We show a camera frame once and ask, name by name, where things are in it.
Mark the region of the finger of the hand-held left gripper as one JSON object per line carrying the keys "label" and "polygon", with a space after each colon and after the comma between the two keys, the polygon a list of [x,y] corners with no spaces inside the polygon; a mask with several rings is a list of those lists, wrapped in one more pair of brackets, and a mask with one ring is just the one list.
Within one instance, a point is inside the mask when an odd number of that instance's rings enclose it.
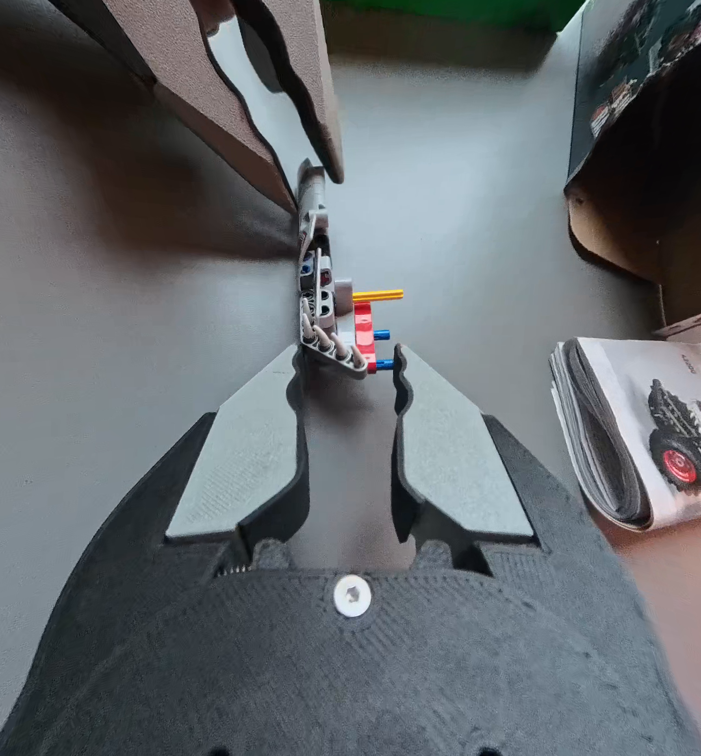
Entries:
{"label": "finger of the hand-held left gripper", "polygon": [[233,1],[245,52],[261,82],[295,106],[328,177],[345,180],[338,103],[318,1]]}
{"label": "finger of the hand-held left gripper", "polygon": [[239,93],[220,75],[187,1],[108,1],[156,79],[156,97],[251,186],[290,214],[295,196]]}

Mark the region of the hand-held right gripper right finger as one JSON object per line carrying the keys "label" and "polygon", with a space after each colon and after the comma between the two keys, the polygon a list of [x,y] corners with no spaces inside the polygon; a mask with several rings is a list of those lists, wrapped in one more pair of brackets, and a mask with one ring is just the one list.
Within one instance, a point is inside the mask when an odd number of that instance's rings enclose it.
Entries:
{"label": "hand-held right gripper right finger", "polygon": [[478,406],[407,345],[393,357],[391,517],[400,543],[529,543],[525,507]]}

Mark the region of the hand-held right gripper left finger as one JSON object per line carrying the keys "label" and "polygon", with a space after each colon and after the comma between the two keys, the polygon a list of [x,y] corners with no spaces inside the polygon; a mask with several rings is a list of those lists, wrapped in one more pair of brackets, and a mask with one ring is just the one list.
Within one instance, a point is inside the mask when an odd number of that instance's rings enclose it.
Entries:
{"label": "hand-held right gripper left finger", "polygon": [[278,354],[217,410],[176,509],[171,543],[289,542],[310,508],[302,359]]}

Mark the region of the grey lego vehicle assembly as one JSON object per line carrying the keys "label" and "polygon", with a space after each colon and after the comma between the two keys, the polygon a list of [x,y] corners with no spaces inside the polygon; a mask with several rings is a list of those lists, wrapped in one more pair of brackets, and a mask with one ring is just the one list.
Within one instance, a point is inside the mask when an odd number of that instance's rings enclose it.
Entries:
{"label": "grey lego vehicle assembly", "polygon": [[356,291],[337,278],[330,250],[326,170],[305,159],[297,173],[299,347],[310,360],[336,367],[356,380],[393,371],[376,344],[391,339],[373,324],[373,304],[401,300],[402,289]]}

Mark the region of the lego instruction booklet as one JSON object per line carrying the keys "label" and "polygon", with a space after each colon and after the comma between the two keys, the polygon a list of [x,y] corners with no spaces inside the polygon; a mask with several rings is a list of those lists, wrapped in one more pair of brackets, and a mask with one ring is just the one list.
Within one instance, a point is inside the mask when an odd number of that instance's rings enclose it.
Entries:
{"label": "lego instruction booklet", "polygon": [[590,504],[631,532],[701,518],[701,343],[578,337],[549,365]]}

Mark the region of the open cardboard lego box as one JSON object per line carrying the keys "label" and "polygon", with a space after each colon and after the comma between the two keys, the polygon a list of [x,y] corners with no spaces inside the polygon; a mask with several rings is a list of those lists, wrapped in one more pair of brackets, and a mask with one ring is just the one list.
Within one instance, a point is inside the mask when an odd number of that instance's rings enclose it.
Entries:
{"label": "open cardboard lego box", "polygon": [[586,4],[564,195],[575,250],[655,285],[659,337],[701,342],[701,1]]}

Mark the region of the green plastic bin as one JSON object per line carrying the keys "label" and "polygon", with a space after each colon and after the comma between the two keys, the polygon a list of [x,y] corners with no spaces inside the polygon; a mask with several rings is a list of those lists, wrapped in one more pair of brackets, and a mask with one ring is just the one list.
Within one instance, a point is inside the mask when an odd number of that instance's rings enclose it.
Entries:
{"label": "green plastic bin", "polygon": [[502,28],[560,32],[585,1],[339,1],[360,10],[475,22]]}

